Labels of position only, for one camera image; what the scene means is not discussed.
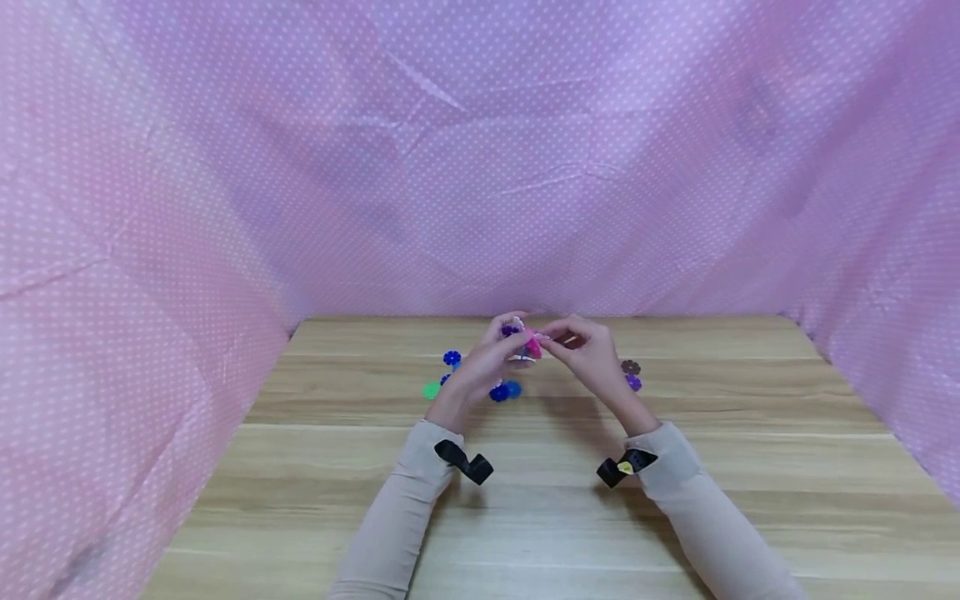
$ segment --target green flower piece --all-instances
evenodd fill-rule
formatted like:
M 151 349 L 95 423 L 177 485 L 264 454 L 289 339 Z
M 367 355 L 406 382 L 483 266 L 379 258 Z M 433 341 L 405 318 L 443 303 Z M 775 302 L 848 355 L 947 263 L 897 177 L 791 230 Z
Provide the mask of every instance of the green flower piece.
M 430 383 L 423 386 L 423 397 L 425 397 L 428 400 L 433 400 L 433 398 L 437 397 L 437 394 L 439 393 L 440 393 L 439 381 L 431 381 Z

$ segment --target hand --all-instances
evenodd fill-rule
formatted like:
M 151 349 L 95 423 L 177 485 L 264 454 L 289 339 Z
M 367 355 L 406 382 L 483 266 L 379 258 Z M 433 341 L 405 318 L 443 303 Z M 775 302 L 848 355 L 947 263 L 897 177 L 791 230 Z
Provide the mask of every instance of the hand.
M 460 433 L 469 408 L 487 397 L 506 372 L 529 366 L 529 363 L 508 362 L 507 358 L 516 354 L 530 341 L 532 332 L 521 331 L 500 339 L 500 328 L 508 324 L 514 316 L 522 319 L 527 314 L 515 311 L 490 321 L 490 326 L 484 331 L 480 341 L 440 389 L 426 412 L 426 420 L 454 433 Z
M 570 315 L 541 330 L 550 340 L 540 345 L 557 357 L 601 401 L 633 394 L 620 370 L 610 330 L 600 323 Z
M 552 339 L 540 340 L 540 345 L 563 362 L 610 409 L 629 437 L 660 428 L 660 421 L 634 394 L 623 376 L 609 329 L 570 315 L 541 331 Z

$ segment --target left hand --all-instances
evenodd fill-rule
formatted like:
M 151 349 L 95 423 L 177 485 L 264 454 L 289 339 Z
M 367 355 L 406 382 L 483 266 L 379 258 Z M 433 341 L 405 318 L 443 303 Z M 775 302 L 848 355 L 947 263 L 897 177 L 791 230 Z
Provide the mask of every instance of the left hand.
M 531 331 L 521 331 L 500 339 L 500 328 L 508 324 L 514 316 L 522 319 L 527 314 L 514 311 L 490 321 L 480 341 L 440 389 L 424 417 L 426 420 L 454 433 L 460 433 L 468 409 L 487 397 L 505 372 L 528 366 L 527 363 L 510 363 L 507 358 L 516 354 L 530 341 L 533 337 Z

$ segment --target table surface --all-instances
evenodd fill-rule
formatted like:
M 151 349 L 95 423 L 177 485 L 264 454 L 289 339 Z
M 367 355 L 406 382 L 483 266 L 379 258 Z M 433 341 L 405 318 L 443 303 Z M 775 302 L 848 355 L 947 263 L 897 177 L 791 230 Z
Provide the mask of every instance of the table surface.
M 619 319 L 642 395 L 812 598 L 960 598 L 960 514 L 787 320 Z M 484 322 L 305 322 L 143 597 L 321 598 L 426 410 L 421 390 Z M 468 451 L 496 473 L 441 498 L 410 597 L 709 598 L 665 517 L 628 479 L 616 422 L 556 360 L 523 396 L 471 416 Z

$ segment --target black wristband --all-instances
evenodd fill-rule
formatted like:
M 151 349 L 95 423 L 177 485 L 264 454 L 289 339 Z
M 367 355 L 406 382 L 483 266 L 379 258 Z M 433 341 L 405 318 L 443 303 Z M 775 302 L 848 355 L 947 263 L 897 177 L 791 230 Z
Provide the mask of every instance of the black wristband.
M 437 456 L 458 468 L 467 479 L 478 486 L 482 486 L 493 473 L 493 465 L 487 462 L 483 454 L 477 454 L 472 461 L 468 461 L 463 449 L 450 440 L 440 440 L 433 449 Z
M 615 488 L 627 475 L 636 475 L 657 461 L 657 455 L 645 450 L 631 448 L 624 452 L 619 461 L 608 458 L 597 468 L 597 475 L 608 488 Z

